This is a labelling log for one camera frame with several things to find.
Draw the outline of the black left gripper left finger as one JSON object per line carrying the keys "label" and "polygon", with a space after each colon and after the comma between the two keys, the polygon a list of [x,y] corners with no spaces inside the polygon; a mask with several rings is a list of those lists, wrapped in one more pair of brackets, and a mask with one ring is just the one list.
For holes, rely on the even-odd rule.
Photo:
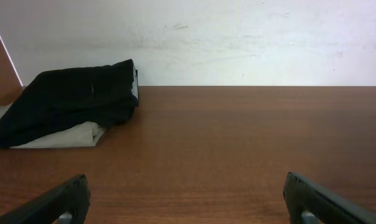
{"label": "black left gripper left finger", "polygon": [[0,216],[0,223],[84,224],[90,206],[90,190],[84,174],[78,174],[33,200]]}

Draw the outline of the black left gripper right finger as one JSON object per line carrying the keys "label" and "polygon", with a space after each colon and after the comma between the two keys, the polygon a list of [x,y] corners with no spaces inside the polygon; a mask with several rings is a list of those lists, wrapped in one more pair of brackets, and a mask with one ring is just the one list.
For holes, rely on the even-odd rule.
{"label": "black left gripper right finger", "polygon": [[376,214],[289,172],[283,188],[290,223],[376,224]]}

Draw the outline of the beige folded garment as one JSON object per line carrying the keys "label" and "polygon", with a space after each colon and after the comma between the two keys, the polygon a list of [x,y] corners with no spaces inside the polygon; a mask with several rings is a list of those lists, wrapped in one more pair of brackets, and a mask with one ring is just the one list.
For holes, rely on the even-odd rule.
{"label": "beige folded garment", "polygon": [[66,148],[66,147],[93,147],[101,136],[107,131],[97,123],[86,121],[70,129],[52,133],[28,143],[13,146],[15,149],[22,148]]}

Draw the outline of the black folded garment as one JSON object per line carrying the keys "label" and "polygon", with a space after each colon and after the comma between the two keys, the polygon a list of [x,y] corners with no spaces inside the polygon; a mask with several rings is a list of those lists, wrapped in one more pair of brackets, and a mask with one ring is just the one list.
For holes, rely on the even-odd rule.
{"label": "black folded garment", "polygon": [[42,72],[0,119],[0,147],[20,146],[86,121],[109,128],[139,105],[133,60]]}

